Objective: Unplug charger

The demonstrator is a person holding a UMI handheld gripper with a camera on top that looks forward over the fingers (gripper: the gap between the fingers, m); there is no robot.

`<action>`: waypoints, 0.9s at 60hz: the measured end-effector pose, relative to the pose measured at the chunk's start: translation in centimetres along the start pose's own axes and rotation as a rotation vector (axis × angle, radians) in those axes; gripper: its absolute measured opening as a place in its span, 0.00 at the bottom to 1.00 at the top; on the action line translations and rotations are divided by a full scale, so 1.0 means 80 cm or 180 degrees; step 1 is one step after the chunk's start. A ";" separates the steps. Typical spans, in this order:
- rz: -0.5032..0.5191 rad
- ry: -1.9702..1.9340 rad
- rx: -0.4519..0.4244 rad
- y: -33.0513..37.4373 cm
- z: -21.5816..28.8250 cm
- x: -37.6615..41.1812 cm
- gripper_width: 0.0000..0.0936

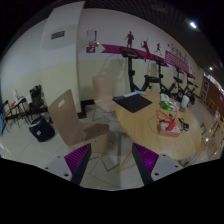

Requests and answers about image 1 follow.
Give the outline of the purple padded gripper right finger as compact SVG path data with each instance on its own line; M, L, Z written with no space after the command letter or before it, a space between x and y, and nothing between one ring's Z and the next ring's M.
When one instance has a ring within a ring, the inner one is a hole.
M182 169L182 166L167 154L157 154L137 143L132 144L132 154L145 185Z

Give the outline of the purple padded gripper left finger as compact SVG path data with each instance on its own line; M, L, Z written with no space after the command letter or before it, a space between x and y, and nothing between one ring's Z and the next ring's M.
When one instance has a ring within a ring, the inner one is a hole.
M84 176L92 150L88 143L66 156L57 156L44 166L44 169L56 176L79 185Z

